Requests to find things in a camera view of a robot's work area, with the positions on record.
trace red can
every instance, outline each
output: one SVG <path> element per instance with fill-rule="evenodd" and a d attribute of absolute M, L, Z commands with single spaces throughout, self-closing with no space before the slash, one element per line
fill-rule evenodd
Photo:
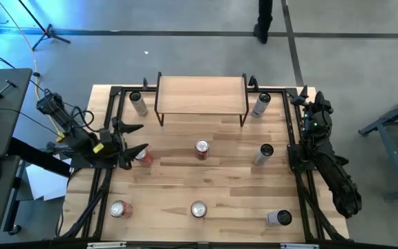
<path fill-rule="evenodd" d="M 196 157 L 199 160 L 205 160 L 208 158 L 210 151 L 209 143 L 205 140 L 199 140 L 196 142 Z"/>
<path fill-rule="evenodd" d="M 125 201 L 115 201 L 110 207 L 110 214 L 115 218 L 130 218 L 133 214 L 133 206 L 130 203 L 126 203 Z"/>
<path fill-rule="evenodd" d="M 150 167 L 153 164 L 153 157 L 147 148 L 143 149 L 135 159 L 144 167 Z"/>

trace black desk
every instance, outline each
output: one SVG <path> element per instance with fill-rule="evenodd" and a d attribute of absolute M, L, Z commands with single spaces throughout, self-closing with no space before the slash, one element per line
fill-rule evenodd
<path fill-rule="evenodd" d="M 32 70 L 29 68 L 0 69 L 0 90 L 6 85 L 6 80 L 10 80 L 17 85 L 17 88 L 10 87 L 4 91 L 3 98 L 0 99 L 0 108 L 15 110 L 0 110 L 0 161 L 2 166 L 0 180 L 0 227 L 6 206 L 9 207 L 3 229 L 5 232 L 10 232 L 13 229 L 19 206 L 17 191 L 21 179 L 15 177 L 15 174 L 20 159 L 63 176 L 70 176 L 70 172 L 68 171 L 69 166 L 66 163 L 12 137 L 19 117 L 18 111 L 21 110 L 31 75 Z M 15 189 L 13 192 L 14 198 L 8 203 L 12 188 Z"/>

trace can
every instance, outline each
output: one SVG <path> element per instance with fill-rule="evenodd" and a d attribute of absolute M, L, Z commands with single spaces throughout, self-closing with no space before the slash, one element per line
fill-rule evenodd
<path fill-rule="evenodd" d="M 205 140 L 199 140 L 196 142 L 196 157 L 199 160 L 205 160 L 208 158 L 210 146 L 209 143 Z"/>
<path fill-rule="evenodd" d="M 263 165 L 273 155 L 273 152 L 274 148 L 271 145 L 263 144 L 253 158 L 253 164 Z"/>
<path fill-rule="evenodd" d="M 153 164 L 153 157 L 147 148 L 139 152 L 135 159 L 144 167 L 150 167 Z"/>
<path fill-rule="evenodd" d="M 256 105 L 253 108 L 252 115 L 255 118 L 260 118 L 263 112 L 267 109 L 271 96 L 268 93 L 259 94 Z"/>
<path fill-rule="evenodd" d="M 110 214 L 115 218 L 130 218 L 133 214 L 133 206 L 125 201 L 115 201 L 110 207 Z"/>
<path fill-rule="evenodd" d="M 268 225 L 289 225 L 291 220 L 292 216 L 288 210 L 277 210 L 267 214 Z"/>
<path fill-rule="evenodd" d="M 207 204 L 203 201 L 195 201 L 191 204 L 191 214 L 196 218 L 201 218 L 207 213 Z"/>
<path fill-rule="evenodd" d="M 135 107 L 135 110 L 139 116 L 145 117 L 147 114 L 149 114 L 149 110 L 146 108 L 144 98 L 142 97 L 140 92 L 138 91 L 131 92 L 130 101 L 133 107 Z"/>

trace wooden tabletop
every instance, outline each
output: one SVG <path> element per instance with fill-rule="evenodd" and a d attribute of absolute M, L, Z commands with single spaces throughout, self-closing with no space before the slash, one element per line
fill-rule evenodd
<path fill-rule="evenodd" d="M 244 79 L 162 76 L 157 109 L 164 114 L 245 114 Z"/>
<path fill-rule="evenodd" d="M 110 85 L 94 85 L 88 109 L 95 114 L 92 128 L 104 122 Z M 315 89 L 308 95 L 314 101 Z M 115 169 L 108 195 L 102 240 L 120 241 L 226 241 L 226 242 L 303 242 L 296 181 L 288 165 L 289 143 L 285 113 L 280 94 L 272 100 L 260 119 L 249 113 L 240 127 L 238 116 L 199 114 L 169 115 L 161 127 L 153 111 L 155 94 L 142 93 L 149 108 L 140 117 L 126 98 L 122 120 L 143 124 L 144 128 L 125 139 L 129 146 L 149 143 L 155 158 L 151 167 L 133 162 L 133 169 Z M 250 109 L 258 94 L 249 94 Z M 296 132 L 296 118 L 291 111 Z M 194 156 L 197 139 L 210 143 L 210 157 L 204 161 Z M 252 158 L 263 143 L 274 147 L 274 155 L 263 166 Z M 66 232 L 86 207 L 93 177 L 92 169 L 83 169 L 71 180 L 64 202 Z M 345 237 L 345 219 L 336 212 L 332 194 L 321 176 L 314 180 L 319 205 L 332 225 Z M 130 219 L 113 218 L 113 201 L 123 200 L 133 206 Z M 201 200 L 207 204 L 204 218 L 191 215 L 190 206 Z M 293 220 L 288 226 L 267 226 L 268 212 L 287 209 Z M 91 232 L 97 213 L 94 211 Z M 313 234 L 316 234 L 312 211 L 309 211 Z"/>

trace concrete floor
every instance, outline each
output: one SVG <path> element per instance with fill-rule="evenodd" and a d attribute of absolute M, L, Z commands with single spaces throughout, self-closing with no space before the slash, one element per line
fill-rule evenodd
<path fill-rule="evenodd" d="M 24 1 L 42 24 L 78 30 L 251 31 L 255 0 L 36 0 Z M 5 0 L 23 28 L 36 28 L 17 1 Z M 398 33 L 398 0 L 288 0 L 294 32 Z M 271 32 L 285 32 L 280 1 L 274 2 Z M 0 20 L 8 17 L 0 8 Z M 38 36 L 29 35 L 34 43 Z M 66 36 L 72 44 L 43 41 L 36 52 L 41 85 L 85 107 L 93 84 L 155 82 L 165 75 L 255 75 L 262 85 L 296 85 L 286 37 L 261 45 L 253 37 Z M 303 81 L 324 92 L 334 107 L 332 144 L 350 159 L 345 167 L 357 183 L 363 209 L 347 220 L 355 241 L 398 246 L 398 201 L 382 196 L 398 190 L 378 134 L 357 133 L 398 103 L 398 39 L 296 38 Z M 0 35 L 0 56 L 33 68 L 23 37 Z M 0 68 L 7 66 L 0 62 Z M 22 111 L 51 127 L 35 109 L 29 88 Z M 55 136 L 20 117 L 15 136 L 43 147 Z M 0 243 L 54 236 L 60 200 L 21 204 L 15 236 Z"/>

